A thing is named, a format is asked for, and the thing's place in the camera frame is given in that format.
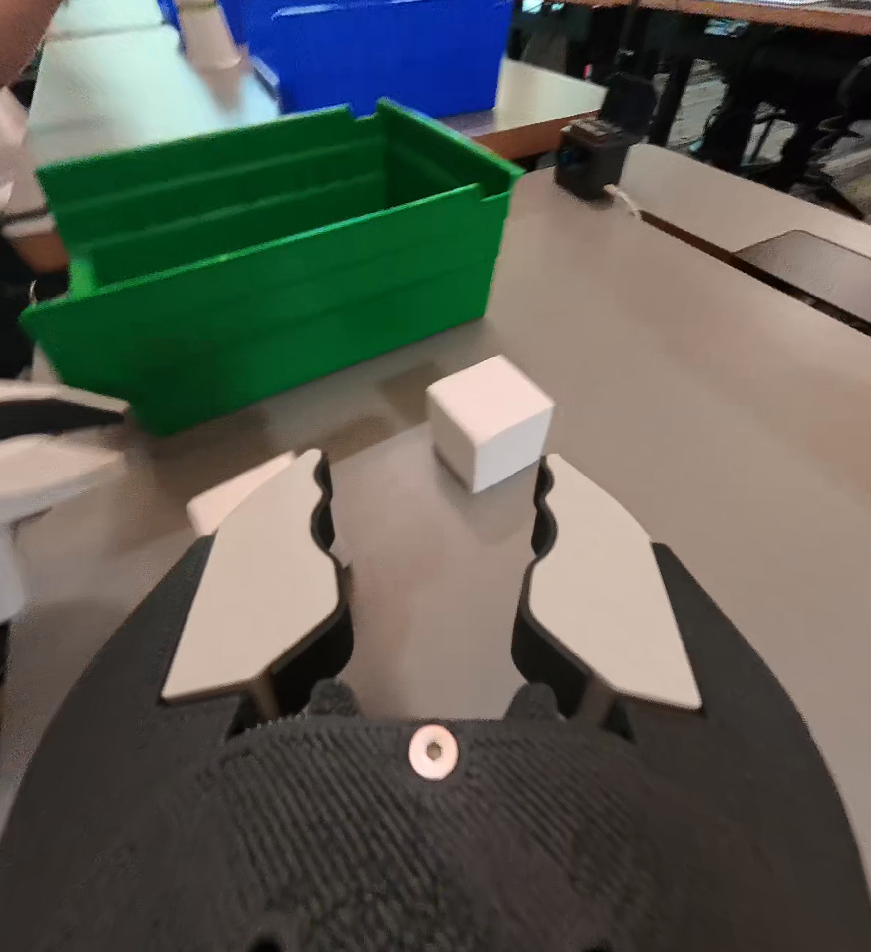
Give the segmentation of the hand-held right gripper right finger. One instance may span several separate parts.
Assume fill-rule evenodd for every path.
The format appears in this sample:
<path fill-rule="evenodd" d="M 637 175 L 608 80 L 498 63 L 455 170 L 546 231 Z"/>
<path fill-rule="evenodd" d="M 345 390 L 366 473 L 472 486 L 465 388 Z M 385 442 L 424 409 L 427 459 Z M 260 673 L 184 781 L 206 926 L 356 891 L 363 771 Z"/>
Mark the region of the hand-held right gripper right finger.
<path fill-rule="evenodd" d="M 701 715 L 703 699 L 656 548 L 641 523 L 562 456 L 544 455 L 512 660 L 562 720 L 600 726 L 622 702 Z"/>

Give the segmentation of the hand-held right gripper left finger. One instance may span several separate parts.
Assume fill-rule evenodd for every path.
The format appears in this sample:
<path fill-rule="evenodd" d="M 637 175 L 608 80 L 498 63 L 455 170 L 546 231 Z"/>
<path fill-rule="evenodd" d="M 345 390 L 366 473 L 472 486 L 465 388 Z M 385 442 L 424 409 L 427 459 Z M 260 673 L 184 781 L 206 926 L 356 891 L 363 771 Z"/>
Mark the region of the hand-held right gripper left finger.
<path fill-rule="evenodd" d="M 354 646 L 334 543 L 326 454 L 310 448 L 229 514 L 209 543 L 160 697 L 249 697 L 264 720 L 299 712 Z"/>

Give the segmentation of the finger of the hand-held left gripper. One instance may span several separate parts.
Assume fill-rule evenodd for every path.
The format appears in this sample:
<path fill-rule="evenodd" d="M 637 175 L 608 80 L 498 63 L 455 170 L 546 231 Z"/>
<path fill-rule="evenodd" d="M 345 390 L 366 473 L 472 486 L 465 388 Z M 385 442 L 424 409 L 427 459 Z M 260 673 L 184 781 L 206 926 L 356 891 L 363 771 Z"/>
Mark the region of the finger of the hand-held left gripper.
<path fill-rule="evenodd" d="M 61 435 L 125 421 L 117 398 L 62 384 L 0 379 L 0 436 Z"/>
<path fill-rule="evenodd" d="M 21 524 L 124 470 L 125 425 L 0 441 L 0 625 L 27 601 L 16 534 Z"/>

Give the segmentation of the white foam cube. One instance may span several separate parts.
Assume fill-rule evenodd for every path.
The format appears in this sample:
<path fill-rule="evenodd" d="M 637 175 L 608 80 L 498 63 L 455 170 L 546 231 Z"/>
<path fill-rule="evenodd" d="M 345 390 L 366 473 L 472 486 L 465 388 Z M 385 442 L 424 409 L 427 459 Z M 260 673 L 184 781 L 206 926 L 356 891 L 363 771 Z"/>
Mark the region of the white foam cube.
<path fill-rule="evenodd" d="M 430 384 L 425 405 L 436 456 L 473 495 L 537 464 L 556 407 L 502 355 Z"/>

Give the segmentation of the grey adjoining desk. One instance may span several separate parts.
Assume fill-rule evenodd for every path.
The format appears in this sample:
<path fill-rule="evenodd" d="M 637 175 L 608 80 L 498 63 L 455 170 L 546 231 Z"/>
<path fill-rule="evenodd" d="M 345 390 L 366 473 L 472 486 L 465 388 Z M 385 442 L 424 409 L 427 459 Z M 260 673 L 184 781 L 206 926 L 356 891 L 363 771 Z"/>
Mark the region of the grey adjoining desk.
<path fill-rule="evenodd" d="M 620 188 L 647 223 L 871 337 L 871 225 L 649 145 Z"/>

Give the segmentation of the small white foam piece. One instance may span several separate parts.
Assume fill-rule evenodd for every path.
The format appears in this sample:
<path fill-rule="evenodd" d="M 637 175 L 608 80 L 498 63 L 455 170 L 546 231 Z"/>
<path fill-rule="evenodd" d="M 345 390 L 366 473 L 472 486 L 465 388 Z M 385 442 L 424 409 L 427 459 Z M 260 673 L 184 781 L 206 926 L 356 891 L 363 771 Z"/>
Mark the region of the small white foam piece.
<path fill-rule="evenodd" d="M 202 538 L 214 534 L 234 509 L 265 482 L 291 466 L 296 458 L 293 451 L 282 453 L 192 497 L 186 512 L 194 536 Z"/>

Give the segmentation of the green plastic bin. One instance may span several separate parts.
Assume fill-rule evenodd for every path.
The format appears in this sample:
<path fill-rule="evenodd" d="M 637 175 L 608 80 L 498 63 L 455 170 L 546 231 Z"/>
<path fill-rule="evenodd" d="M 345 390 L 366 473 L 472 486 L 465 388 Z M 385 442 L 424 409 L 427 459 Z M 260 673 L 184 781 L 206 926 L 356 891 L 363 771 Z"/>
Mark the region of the green plastic bin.
<path fill-rule="evenodd" d="M 172 435 L 481 319 L 521 174 L 388 99 L 49 164 L 70 286 L 21 325 Z"/>

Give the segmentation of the white background table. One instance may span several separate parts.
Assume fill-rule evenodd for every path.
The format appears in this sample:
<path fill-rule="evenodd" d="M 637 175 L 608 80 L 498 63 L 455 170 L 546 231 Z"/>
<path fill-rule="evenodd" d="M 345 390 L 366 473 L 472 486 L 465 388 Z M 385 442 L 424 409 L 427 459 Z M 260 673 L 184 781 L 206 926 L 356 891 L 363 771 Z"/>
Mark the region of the white background table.
<path fill-rule="evenodd" d="M 596 114 L 603 87 L 510 59 L 494 107 L 442 120 L 509 160 L 553 151 L 563 127 Z M 249 63 L 203 74 L 156 2 L 68 2 L 42 50 L 29 113 L 39 166 L 257 125 L 281 116 Z"/>

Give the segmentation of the pale paper cup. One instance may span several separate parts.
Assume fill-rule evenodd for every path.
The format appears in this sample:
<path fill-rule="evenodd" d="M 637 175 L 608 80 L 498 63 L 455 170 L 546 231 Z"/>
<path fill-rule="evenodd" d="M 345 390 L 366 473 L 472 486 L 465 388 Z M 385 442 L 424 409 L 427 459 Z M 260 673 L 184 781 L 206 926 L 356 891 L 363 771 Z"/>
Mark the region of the pale paper cup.
<path fill-rule="evenodd" d="M 205 73 L 240 65 L 241 54 L 217 1 L 176 1 L 180 35 L 188 62 Z"/>

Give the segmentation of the black charger box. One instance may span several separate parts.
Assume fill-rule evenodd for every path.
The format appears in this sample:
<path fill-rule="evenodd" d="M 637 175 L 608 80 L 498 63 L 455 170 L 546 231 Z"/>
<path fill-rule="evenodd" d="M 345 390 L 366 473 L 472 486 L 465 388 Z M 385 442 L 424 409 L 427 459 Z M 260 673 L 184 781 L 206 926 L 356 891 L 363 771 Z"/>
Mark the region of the black charger box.
<path fill-rule="evenodd" d="M 620 177 L 632 147 L 648 134 L 656 110 L 651 80 L 615 73 L 594 117 L 573 120 L 561 133 L 554 181 L 584 201 L 604 196 Z"/>

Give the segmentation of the blue plastic bin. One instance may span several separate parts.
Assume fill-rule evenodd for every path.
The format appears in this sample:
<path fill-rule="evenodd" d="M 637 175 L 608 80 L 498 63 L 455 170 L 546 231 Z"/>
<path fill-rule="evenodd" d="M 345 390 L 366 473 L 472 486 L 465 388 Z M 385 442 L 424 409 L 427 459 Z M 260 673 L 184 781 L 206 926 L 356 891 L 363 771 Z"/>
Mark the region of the blue plastic bin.
<path fill-rule="evenodd" d="M 433 118 L 494 107 L 511 1 L 219 2 L 283 113 L 388 98 Z"/>

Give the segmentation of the black office chair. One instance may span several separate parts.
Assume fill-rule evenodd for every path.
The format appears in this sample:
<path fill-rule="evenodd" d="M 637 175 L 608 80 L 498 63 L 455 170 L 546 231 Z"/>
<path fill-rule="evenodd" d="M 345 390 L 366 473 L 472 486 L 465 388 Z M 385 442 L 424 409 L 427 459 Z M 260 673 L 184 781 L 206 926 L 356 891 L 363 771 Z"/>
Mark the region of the black office chair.
<path fill-rule="evenodd" d="M 784 193 L 800 186 L 803 195 L 861 218 L 824 164 L 853 125 L 871 121 L 871 36 L 759 28 L 741 40 L 738 54 L 714 62 L 726 89 L 695 157 L 738 174 L 757 113 L 769 106 L 795 130 L 780 158 L 752 180 Z"/>

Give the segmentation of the wooden background table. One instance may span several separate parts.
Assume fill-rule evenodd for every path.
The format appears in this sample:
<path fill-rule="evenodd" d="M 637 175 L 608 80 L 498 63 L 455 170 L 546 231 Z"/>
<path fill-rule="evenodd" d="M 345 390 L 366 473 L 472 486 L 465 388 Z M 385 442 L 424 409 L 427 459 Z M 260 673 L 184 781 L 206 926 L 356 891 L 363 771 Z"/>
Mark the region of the wooden background table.
<path fill-rule="evenodd" d="M 871 37 L 871 3 L 641 1 L 638 8 L 761 25 Z"/>

